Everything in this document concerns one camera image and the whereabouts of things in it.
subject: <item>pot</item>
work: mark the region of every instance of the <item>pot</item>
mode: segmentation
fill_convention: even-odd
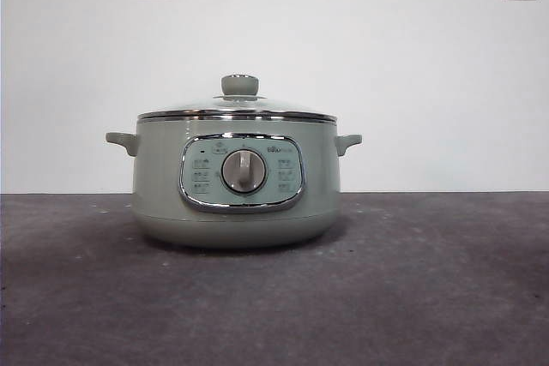
[[[131,210],[152,237],[196,247],[274,246],[315,237],[336,220],[338,156],[362,142],[336,118],[257,96],[229,75],[223,95],[143,113],[135,135],[106,140],[135,157]]]

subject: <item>side handle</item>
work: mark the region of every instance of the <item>side handle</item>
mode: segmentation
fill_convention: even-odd
[[[130,133],[109,132],[105,135],[105,139],[109,143],[124,146],[129,156],[137,155],[138,140],[136,135],[132,135]]]
[[[362,135],[343,135],[335,137],[337,155],[343,156],[348,147],[362,143]]]

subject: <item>gray floor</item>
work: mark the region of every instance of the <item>gray floor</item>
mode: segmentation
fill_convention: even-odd
[[[2,365],[549,363],[549,193],[342,200],[222,252],[144,238],[127,195],[5,195]]]

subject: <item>chrome panel trim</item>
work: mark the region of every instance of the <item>chrome panel trim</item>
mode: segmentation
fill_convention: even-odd
[[[273,139],[279,141],[289,141],[292,143],[298,151],[299,165],[301,170],[301,185],[297,190],[296,194],[292,197],[285,199],[283,201],[277,201],[273,203],[251,203],[245,205],[230,205],[223,203],[208,203],[206,201],[199,201],[198,199],[192,197],[185,188],[183,187],[183,169],[185,154],[187,154],[187,149],[195,141],[201,141],[206,139],[234,139],[234,138],[251,138],[251,139]],[[303,155],[301,154],[301,148],[296,143],[296,141],[287,136],[280,135],[267,135],[261,133],[223,133],[216,135],[199,135],[190,138],[184,145],[183,151],[181,154],[181,166],[179,166],[179,194],[185,201],[187,201],[193,208],[201,212],[210,212],[210,213],[223,213],[223,214],[233,214],[233,213],[266,213],[266,212],[277,212],[280,210],[286,210],[295,205],[295,203],[301,198],[303,192],[305,191],[306,178],[305,178],[305,163],[303,161]]]

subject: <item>white wall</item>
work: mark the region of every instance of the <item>white wall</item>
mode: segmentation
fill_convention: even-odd
[[[364,144],[342,189],[549,189],[547,0],[2,0],[3,192],[127,192],[104,142],[219,93],[313,105]]]

